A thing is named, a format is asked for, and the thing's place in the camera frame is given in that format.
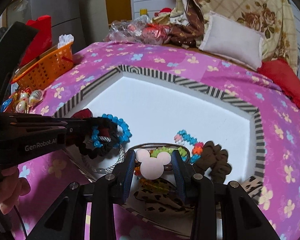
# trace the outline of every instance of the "black cable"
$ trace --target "black cable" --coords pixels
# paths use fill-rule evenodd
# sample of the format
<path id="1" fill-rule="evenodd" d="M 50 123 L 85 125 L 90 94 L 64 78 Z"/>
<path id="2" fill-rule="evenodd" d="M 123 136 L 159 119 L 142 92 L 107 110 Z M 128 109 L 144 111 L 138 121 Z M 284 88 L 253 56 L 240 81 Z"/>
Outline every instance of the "black cable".
<path id="1" fill-rule="evenodd" d="M 27 230 L 25 228 L 25 224 L 23 223 L 23 220 L 22 220 L 22 217 L 21 217 L 21 215 L 19 213 L 19 210 L 17 209 L 16 206 L 14 206 L 13 208 L 14 208 L 15 212 L 17 213 L 17 216 L 18 216 L 18 218 L 20 220 L 20 223 L 21 223 L 21 226 L 22 226 L 23 233 L 25 234 L 25 237 L 27 238 L 27 236 L 28 236 L 27 235 Z"/>

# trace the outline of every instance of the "human hand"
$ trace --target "human hand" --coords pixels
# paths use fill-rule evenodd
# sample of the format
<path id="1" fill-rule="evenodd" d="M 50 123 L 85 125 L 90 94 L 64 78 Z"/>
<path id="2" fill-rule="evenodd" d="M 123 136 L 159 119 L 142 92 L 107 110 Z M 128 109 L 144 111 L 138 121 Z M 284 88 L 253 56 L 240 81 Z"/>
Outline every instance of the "human hand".
<path id="1" fill-rule="evenodd" d="M 0 182 L 0 210 L 3 214 L 7 214 L 17 203 L 19 196 L 27 195 L 31 188 L 26 178 L 19 178 L 17 166 L 1 173 L 5 178 Z"/>

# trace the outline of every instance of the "metal screw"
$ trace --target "metal screw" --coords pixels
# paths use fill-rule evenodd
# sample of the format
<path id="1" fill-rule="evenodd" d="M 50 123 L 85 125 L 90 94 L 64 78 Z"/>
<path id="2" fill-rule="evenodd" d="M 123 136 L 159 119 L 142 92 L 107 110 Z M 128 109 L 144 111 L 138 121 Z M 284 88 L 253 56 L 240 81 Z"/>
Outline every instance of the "metal screw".
<path id="1" fill-rule="evenodd" d="M 69 185 L 70 189 L 76 189 L 77 187 L 79 187 L 79 184 L 77 182 L 73 182 Z"/>
<path id="2" fill-rule="evenodd" d="M 114 179 L 114 175 L 112 174 L 112 173 L 110 173 L 110 174 L 107 174 L 106 175 L 106 180 L 112 180 L 112 179 Z"/>
<path id="3" fill-rule="evenodd" d="M 230 182 L 230 186 L 231 187 L 239 187 L 239 183 L 233 180 Z"/>
<path id="4" fill-rule="evenodd" d="M 200 173 L 196 173 L 196 174 L 193 175 L 193 178 L 197 179 L 197 180 L 200 180 L 200 179 L 203 179 L 203 176 Z"/>

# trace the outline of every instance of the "orange door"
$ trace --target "orange door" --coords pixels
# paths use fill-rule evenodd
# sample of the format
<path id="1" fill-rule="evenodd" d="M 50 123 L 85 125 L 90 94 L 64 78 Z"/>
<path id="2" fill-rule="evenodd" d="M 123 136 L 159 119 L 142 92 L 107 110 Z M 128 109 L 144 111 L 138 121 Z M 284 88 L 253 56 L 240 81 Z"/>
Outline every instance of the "orange door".
<path id="1" fill-rule="evenodd" d="M 132 20 L 131 0 L 106 0 L 108 22 Z"/>

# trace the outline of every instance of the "pink mickey mouse head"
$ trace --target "pink mickey mouse head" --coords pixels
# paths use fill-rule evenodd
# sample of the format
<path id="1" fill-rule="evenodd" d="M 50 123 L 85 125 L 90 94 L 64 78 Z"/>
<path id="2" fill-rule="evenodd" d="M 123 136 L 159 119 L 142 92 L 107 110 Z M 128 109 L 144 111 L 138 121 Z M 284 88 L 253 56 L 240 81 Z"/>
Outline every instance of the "pink mickey mouse head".
<path id="1" fill-rule="evenodd" d="M 163 174 L 163 166 L 171 162 L 171 155 L 168 152 L 160 152 L 157 158 L 150 157 L 146 149 L 139 149 L 136 152 L 137 161 L 141 162 L 140 172 L 146 179 L 157 179 Z"/>

